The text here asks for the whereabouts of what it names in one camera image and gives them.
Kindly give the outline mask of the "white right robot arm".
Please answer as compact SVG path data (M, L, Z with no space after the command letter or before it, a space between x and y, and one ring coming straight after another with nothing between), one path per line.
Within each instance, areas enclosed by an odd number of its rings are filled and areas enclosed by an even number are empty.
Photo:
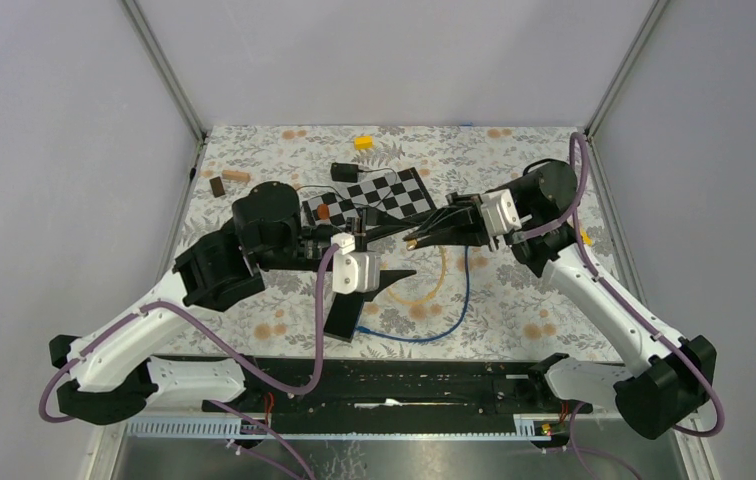
M452 193L405 236L409 249L508 246L545 285L566 296L614 347L623 364L553 354L536 367L529 402L551 412L565 400L616 410L640 436L656 439L715 396L717 352L704 336L687 338L653 315L586 248L567 222L534 237L580 198L573 167L544 159L523 175L480 194Z

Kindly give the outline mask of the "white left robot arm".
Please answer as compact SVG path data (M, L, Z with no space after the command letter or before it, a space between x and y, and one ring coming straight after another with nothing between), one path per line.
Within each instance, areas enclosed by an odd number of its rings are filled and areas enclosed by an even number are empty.
M304 226L297 191L264 182L234 201L232 217L175 258L173 267L131 307L95 332L59 335L49 344L55 374L38 404L49 423L81 420L110 425L153 406L231 402L250 411L263 401L264 385L294 396L312 392L323 372L324 342L314 341L314 363L301 385L263 372L226 343L224 358L169 360L160 350L188 327L204 331L205 318L261 293L271 270L316 274L314 327L325 324L324 292L355 308L406 277L384 271L372 240L411 228L414 214L359 208L351 225Z

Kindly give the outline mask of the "black power adapter with cable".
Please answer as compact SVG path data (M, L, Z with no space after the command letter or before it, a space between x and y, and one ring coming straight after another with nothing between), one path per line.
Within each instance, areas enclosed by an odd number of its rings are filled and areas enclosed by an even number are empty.
M340 163L340 162L333 162L330 167L331 179L334 181L342 181L343 183L357 183L359 176L361 174L371 174L371 173L377 173L380 171L390 172L394 176L394 181L399 180L398 172L393 170L392 168L379 168L377 170L370 170L370 169L365 169L356 163ZM340 201L346 200L346 197L344 197L333 185L311 185L311 184L295 185L293 184L293 188L296 192L299 192L305 189L320 189L323 192L330 192L336 200L340 200ZM388 191L386 195L384 197L381 197L379 200L373 200L367 203L358 203L358 202L354 202L350 200L350 203L353 206L357 206L357 207L376 209L378 205L389 195L390 195L390 191Z

